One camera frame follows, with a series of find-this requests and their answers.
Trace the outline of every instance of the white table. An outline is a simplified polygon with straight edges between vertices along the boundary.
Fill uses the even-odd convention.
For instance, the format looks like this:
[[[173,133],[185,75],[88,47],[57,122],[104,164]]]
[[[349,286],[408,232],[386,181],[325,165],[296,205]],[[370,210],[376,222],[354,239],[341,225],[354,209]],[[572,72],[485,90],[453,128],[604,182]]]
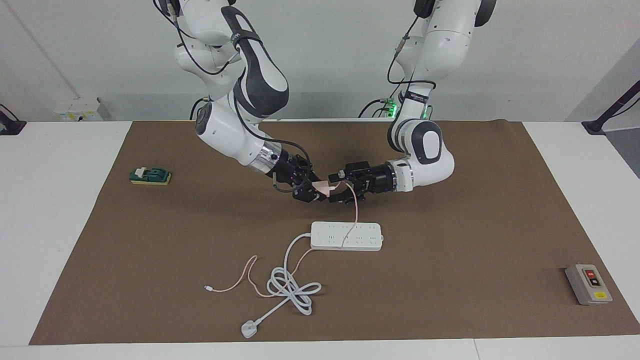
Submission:
[[[30,123],[0,137],[0,359],[640,359],[640,336],[28,347],[130,126]],[[640,319],[640,180],[578,123],[525,127]]]

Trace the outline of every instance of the white power strip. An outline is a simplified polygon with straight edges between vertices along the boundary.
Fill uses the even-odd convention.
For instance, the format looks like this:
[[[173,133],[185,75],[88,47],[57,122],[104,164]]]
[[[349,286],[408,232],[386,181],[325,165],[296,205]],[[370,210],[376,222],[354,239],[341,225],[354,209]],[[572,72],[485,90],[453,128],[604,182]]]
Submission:
[[[311,224],[311,249],[379,251],[382,248],[382,230],[376,223],[360,222],[344,239],[352,222],[323,222]]]

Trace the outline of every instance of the gray floor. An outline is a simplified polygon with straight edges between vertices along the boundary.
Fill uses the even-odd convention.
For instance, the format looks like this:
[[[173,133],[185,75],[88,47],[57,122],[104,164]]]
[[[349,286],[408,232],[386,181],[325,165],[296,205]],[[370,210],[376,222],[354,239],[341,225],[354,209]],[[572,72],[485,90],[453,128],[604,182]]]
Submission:
[[[640,177],[640,128],[607,132],[607,139]]]

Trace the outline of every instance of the black stand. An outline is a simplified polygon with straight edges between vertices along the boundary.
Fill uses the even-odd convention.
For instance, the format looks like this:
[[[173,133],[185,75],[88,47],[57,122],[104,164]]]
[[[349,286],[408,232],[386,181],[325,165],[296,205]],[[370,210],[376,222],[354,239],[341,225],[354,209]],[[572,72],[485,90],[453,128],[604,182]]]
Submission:
[[[594,121],[583,121],[582,126],[587,130],[587,132],[591,135],[604,135],[604,131],[602,131],[602,126],[607,120],[611,119],[613,115],[615,115],[618,110],[620,110],[629,100],[633,99],[637,93],[640,92],[640,81],[631,86],[631,88],[625,92],[625,95],[622,95],[616,101],[615,104],[611,105],[607,111],[605,111],[599,118]]]
[[[4,130],[0,131],[0,135],[18,135],[27,122],[20,120],[13,121],[0,111],[0,124],[4,125]]]

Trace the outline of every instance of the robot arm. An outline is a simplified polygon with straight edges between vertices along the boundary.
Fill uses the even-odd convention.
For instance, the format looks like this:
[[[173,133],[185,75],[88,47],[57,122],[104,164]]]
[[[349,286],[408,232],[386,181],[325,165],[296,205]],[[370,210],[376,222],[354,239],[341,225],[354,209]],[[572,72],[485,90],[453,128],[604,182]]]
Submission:
[[[221,86],[232,86],[227,95],[200,108],[196,133],[222,154],[273,178],[276,189],[276,182],[290,185],[291,190],[279,190],[292,192],[295,199],[324,200],[326,197],[311,185],[319,178],[311,170],[308,156],[289,154],[282,149],[282,140],[271,139],[258,129],[262,119],[287,104],[289,85],[250,21],[230,5],[234,2],[179,3],[195,39],[181,36],[185,46],[178,46],[175,51],[178,63],[200,77],[210,95]],[[225,68],[237,57],[244,63],[240,75]],[[235,82],[230,80],[234,75]]]
[[[404,103],[389,127],[391,148],[404,157],[370,167],[367,162],[347,164],[330,175],[332,182],[349,180],[358,200],[364,193],[410,192],[447,179],[454,170],[453,155],[447,150],[442,131],[426,118],[429,96],[436,82],[454,72],[467,55],[474,26],[490,17],[495,0],[418,0],[414,8],[422,17],[422,36],[403,37],[394,61],[409,81]],[[353,201],[350,191],[331,196],[330,202]]]

